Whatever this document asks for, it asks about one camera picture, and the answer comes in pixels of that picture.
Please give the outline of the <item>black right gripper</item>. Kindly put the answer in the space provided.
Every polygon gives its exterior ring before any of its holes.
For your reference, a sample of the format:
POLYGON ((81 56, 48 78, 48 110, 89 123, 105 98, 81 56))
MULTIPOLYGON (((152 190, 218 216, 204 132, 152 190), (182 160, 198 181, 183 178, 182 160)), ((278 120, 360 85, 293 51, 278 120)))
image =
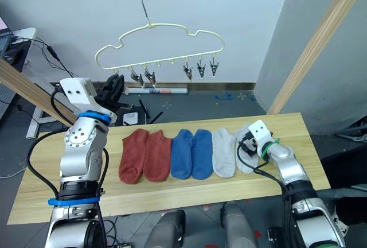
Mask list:
POLYGON ((257 142, 253 138, 252 133, 246 133, 244 137, 240 141, 241 144, 246 144, 247 146, 243 146, 242 150, 246 153, 250 158, 257 154, 257 142))

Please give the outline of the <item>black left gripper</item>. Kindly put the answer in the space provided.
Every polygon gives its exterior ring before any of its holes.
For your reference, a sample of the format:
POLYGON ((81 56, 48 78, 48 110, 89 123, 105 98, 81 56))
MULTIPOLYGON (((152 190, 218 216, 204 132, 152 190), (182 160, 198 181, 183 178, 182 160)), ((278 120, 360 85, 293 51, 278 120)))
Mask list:
POLYGON ((124 91, 124 75, 110 76, 104 84, 104 88, 97 89, 95 101, 102 107, 110 110, 119 118, 119 112, 129 110, 129 104, 119 102, 124 91))

